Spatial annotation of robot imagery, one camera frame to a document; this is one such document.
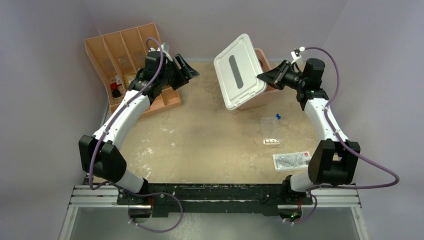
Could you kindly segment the white plastic lid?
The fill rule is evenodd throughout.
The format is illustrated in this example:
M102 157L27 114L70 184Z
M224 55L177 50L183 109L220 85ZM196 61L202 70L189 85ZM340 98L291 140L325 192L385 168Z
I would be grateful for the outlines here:
M265 89L257 75L262 74L253 43L242 33L213 60L213 66L227 110L236 110L249 98L249 89Z

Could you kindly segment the white test tube rack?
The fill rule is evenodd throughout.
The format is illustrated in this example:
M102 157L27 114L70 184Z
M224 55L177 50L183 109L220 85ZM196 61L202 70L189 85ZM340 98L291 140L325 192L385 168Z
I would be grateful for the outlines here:
M276 147L282 142L276 117L262 117L260 119L260 134L264 146Z

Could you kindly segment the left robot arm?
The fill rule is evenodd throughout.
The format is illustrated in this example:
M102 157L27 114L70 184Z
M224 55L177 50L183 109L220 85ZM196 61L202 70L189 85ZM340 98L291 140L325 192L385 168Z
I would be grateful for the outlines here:
M130 191L129 197L136 204L146 203L146 180L129 170L120 152L123 141L165 87L177 90L199 75L180 54L170 57L166 51L150 51L110 118L92 135L83 135L78 141L81 166L89 180L94 176L103 178Z

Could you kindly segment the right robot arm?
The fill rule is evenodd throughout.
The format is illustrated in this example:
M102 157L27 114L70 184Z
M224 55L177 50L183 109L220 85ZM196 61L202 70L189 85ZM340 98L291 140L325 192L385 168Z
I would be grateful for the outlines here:
M309 58L304 69L284 60L274 69L260 73L257 78L268 86L283 90L296 90L296 100L315 128L319 143L308 164L306 173L289 177L289 185L281 189L280 196L288 204L300 198L301 192L319 186L338 187L353 181L360 153L358 142L350 141L335 120L327 93L321 87L325 63Z

